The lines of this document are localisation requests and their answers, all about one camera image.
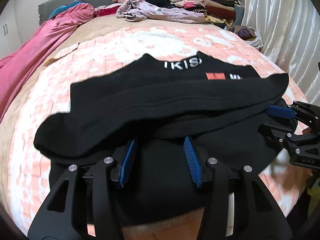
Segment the black printed t-shirt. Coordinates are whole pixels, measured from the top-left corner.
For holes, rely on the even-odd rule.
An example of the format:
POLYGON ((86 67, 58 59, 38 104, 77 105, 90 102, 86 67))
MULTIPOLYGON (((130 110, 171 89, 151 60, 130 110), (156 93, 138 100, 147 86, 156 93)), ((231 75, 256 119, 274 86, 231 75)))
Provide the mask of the black printed t-shirt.
POLYGON ((261 78, 202 52, 169 62, 145 54, 108 75, 73 83, 71 110, 49 116, 34 145, 52 162, 50 184, 68 165, 93 165, 133 146, 131 174, 115 191, 124 225, 157 222, 204 205, 204 189, 191 179, 186 138, 210 157, 261 172, 278 154, 258 129, 295 130, 297 122, 269 116, 285 107, 287 74, 261 78))

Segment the bag of clothes by bed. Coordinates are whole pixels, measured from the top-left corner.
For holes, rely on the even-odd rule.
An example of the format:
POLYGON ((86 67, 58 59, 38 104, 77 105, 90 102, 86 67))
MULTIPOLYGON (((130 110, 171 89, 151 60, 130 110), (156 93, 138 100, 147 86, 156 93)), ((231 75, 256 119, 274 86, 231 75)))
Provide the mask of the bag of clothes by bed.
POLYGON ((228 28, 228 31, 236 34, 247 44, 257 50, 263 48, 263 40, 260 34, 253 28, 242 25, 233 25, 232 27, 228 28))

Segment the stack of folded clothes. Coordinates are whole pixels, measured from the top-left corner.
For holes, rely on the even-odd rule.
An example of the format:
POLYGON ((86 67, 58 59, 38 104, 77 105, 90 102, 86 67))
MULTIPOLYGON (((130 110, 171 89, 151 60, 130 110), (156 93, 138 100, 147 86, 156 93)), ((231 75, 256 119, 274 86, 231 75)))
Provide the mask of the stack of folded clothes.
POLYGON ((239 0, 169 0, 175 7, 203 14, 205 20, 220 28, 231 28, 236 22, 239 0))

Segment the white satin curtain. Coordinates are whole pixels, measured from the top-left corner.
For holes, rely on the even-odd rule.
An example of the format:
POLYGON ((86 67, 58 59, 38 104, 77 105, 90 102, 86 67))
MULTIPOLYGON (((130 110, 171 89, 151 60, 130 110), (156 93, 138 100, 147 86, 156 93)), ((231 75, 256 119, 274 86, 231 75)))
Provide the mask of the white satin curtain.
POLYGON ((319 105, 319 14, 310 0, 239 0, 243 25, 258 31, 261 52, 319 105))

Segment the pink white fleece blanket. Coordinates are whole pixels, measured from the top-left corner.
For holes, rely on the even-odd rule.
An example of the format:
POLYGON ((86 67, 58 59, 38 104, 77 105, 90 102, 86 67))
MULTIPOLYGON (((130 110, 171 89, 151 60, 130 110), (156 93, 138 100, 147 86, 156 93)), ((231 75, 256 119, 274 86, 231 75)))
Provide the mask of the pink white fleece blanket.
POLYGON ((148 53, 158 60, 180 60, 201 51, 237 65, 251 65, 262 77, 281 69, 256 49, 212 25, 145 21, 77 29, 39 66, 1 123, 1 152, 9 156, 7 204, 26 233, 49 192, 50 161, 33 146, 37 128, 50 114, 69 110, 73 82, 109 74, 148 53))

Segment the magenta pink bedsheet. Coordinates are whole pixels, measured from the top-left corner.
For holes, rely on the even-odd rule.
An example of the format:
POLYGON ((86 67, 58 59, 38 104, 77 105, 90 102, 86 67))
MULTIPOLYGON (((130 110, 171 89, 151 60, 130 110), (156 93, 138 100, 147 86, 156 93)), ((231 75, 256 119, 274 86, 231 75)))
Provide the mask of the magenta pink bedsheet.
POLYGON ((1 59, 1 119, 42 62, 80 25, 92 20, 94 15, 92 5, 78 3, 44 22, 16 52, 1 59))

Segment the beige bed sheet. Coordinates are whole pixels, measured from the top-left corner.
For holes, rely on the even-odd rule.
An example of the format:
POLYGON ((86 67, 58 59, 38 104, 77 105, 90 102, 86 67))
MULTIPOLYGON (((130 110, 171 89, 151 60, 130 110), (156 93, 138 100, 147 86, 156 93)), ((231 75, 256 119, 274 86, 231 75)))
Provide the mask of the beige bed sheet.
POLYGON ((96 61, 108 47, 120 50, 131 25, 104 16, 80 26, 37 68, 7 110, 1 122, 1 201, 23 233, 49 192, 50 160, 33 145, 39 125, 70 110, 72 83, 118 69, 115 63, 97 67, 96 61))

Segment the lilac crumpled garment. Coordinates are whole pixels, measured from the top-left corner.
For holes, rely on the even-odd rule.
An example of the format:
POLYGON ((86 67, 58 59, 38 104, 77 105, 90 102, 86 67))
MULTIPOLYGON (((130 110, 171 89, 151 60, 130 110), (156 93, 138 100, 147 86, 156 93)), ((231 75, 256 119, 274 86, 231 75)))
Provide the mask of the lilac crumpled garment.
POLYGON ((116 12, 117 18, 129 22, 141 22, 147 19, 179 22, 186 24, 208 23, 204 14, 180 8, 161 8, 141 0, 126 0, 116 12))

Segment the blue cloth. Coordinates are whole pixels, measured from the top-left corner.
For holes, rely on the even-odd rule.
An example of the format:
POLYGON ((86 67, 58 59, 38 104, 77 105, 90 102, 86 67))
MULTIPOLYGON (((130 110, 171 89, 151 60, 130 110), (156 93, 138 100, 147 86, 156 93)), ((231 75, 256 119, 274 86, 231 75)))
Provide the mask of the blue cloth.
POLYGON ((76 6, 77 4, 80 4, 80 3, 85 3, 86 1, 84 0, 73 0, 70 4, 67 4, 67 5, 62 5, 56 9, 54 9, 52 11, 52 13, 49 15, 48 19, 51 20, 52 18, 55 18, 58 14, 66 11, 67 9, 71 8, 71 7, 74 7, 76 6))

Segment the red cloth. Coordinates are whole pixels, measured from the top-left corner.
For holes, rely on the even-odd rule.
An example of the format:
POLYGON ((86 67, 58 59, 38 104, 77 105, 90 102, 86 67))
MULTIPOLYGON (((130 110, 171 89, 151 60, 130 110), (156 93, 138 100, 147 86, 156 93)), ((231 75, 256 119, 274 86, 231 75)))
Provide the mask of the red cloth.
POLYGON ((114 14, 116 14, 119 7, 120 7, 120 5, 118 5, 118 4, 116 4, 113 7, 100 6, 98 8, 95 8, 95 16, 102 17, 102 16, 108 16, 108 15, 114 15, 114 14))

